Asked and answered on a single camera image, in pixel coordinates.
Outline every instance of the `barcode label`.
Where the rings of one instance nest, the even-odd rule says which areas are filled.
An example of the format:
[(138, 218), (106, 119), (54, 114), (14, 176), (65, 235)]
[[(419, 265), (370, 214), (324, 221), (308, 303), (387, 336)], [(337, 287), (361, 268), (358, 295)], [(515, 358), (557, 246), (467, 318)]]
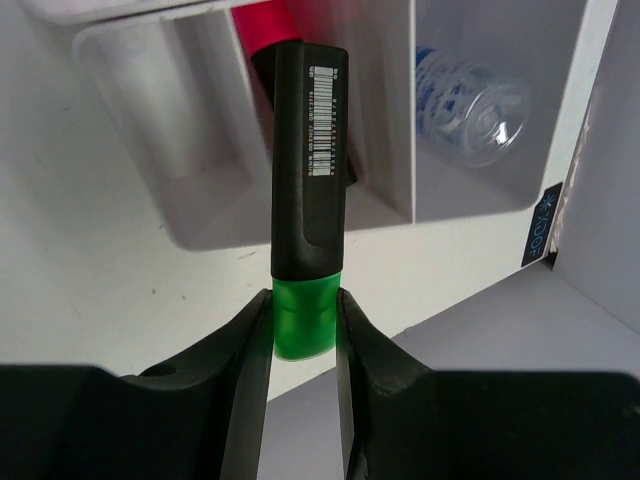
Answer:
[(333, 82), (338, 69), (312, 66), (309, 91), (309, 162), (308, 175), (334, 175), (336, 169), (336, 104)]

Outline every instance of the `plastic bottle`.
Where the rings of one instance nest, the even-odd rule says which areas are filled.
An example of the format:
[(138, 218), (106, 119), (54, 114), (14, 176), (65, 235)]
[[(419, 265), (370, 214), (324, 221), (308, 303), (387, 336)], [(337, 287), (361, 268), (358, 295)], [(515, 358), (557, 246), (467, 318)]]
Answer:
[(498, 160), (521, 136), (531, 110), (522, 80), (427, 47), (416, 52), (416, 128), (470, 166)]

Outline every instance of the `white plastic tray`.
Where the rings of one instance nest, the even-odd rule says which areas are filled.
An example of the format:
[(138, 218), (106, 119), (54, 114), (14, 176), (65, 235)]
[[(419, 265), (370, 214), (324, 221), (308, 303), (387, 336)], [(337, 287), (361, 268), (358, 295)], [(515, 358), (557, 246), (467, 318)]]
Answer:
[[(218, 0), (223, 6), (261, 0)], [(204, 3), (202, 0), (22, 0), (34, 15), (59, 25), (91, 23), (111, 18)]]

